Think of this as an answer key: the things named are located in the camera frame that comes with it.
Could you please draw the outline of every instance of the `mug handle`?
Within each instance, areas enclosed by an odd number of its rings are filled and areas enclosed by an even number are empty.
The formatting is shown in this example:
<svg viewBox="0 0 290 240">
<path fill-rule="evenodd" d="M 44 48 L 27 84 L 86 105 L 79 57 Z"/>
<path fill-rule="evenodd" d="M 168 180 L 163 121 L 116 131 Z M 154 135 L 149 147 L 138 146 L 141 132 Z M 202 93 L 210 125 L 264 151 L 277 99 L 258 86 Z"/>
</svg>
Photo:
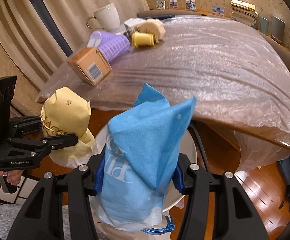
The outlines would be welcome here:
<svg viewBox="0 0 290 240">
<path fill-rule="evenodd" d="M 89 17 L 89 18 L 86 20 L 86 26 L 87 26 L 88 28 L 90 28 L 90 29 L 92 29 L 92 30 L 104 29 L 103 27 L 98 27 L 98 28 L 90 27 L 90 26 L 88 25 L 88 22 L 89 22 L 90 19 L 97 19 L 97 18 L 96 18 L 95 15 L 93 15 L 93 16 Z"/>
</svg>

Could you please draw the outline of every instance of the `photo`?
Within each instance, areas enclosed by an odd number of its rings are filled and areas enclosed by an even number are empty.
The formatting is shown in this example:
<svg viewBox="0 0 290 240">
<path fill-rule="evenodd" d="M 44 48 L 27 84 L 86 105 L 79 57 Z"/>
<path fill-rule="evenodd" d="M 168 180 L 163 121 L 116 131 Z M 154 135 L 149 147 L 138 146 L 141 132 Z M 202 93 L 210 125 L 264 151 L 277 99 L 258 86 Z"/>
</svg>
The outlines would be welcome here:
<svg viewBox="0 0 290 240">
<path fill-rule="evenodd" d="M 224 16 L 225 8 L 213 6 L 213 14 Z"/>
<path fill-rule="evenodd" d="M 170 9 L 178 9 L 178 2 L 177 2 L 177 0 L 169 0 L 169 8 Z"/>
<path fill-rule="evenodd" d="M 166 2 L 165 1 L 157 1 L 156 3 L 156 9 L 165 9 Z"/>
<path fill-rule="evenodd" d="M 196 10 L 195 0 L 186 0 L 186 9 L 187 10 Z"/>
</svg>

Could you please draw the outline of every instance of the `white tile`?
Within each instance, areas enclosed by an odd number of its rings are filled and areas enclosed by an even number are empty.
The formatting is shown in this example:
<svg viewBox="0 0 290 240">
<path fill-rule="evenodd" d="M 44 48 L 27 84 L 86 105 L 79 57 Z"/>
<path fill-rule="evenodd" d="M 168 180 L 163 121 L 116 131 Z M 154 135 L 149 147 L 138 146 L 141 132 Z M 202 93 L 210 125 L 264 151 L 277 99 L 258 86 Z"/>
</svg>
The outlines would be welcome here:
<svg viewBox="0 0 290 240">
<path fill-rule="evenodd" d="M 18 197 L 18 198 L 16 199 L 15 204 L 23 205 L 23 204 L 25 203 L 25 201 L 26 201 L 26 199 Z"/>
<path fill-rule="evenodd" d="M 18 184 L 19 187 L 23 185 L 24 180 L 25 180 L 25 177 L 22 176 L 21 181 Z"/>
<path fill-rule="evenodd" d="M 28 198 L 29 194 L 32 192 L 37 183 L 38 181 L 27 178 L 23 184 L 23 187 L 21 188 L 19 196 Z"/>
<path fill-rule="evenodd" d="M 16 199 L 16 196 L 17 196 L 17 193 L 19 192 L 19 188 L 17 188 L 17 191 L 13 194 L 7 194 L 5 193 L 2 188 L 0 190 L 0 199 L 1 200 L 5 200 L 9 203 L 14 203 L 15 199 Z"/>
</svg>

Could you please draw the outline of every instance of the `beige scalloped object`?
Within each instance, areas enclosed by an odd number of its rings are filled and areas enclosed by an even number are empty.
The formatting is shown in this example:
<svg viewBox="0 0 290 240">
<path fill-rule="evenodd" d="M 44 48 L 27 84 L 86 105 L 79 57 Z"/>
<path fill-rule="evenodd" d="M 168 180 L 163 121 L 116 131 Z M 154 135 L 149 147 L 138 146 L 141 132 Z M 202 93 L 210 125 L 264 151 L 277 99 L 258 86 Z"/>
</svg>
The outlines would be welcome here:
<svg viewBox="0 0 290 240">
<path fill-rule="evenodd" d="M 158 19 L 147 19 L 139 26 L 141 33 L 152 33 L 155 35 L 155 40 L 158 42 L 165 34 L 163 23 Z"/>
</svg>

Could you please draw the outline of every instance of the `barcode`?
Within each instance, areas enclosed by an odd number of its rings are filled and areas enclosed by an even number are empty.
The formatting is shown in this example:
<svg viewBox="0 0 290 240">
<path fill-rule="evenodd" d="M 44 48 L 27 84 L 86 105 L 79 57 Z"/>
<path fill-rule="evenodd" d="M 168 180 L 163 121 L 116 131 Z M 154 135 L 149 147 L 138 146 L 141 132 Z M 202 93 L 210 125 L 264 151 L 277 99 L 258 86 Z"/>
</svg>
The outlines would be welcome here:
<svg viewBox="0 0 290 240">
<path fill-rule="evenodd" d="M 98 68 L 98 66 L 95 64 L 95 62 L 93 64 L 91 64 L 86 71 L 88 72 L 88 74 L 90 75 L 90 77 L 96 81 L 98 80 L 103 73 L 100 71 L 100 69 Z"/>
</svg>

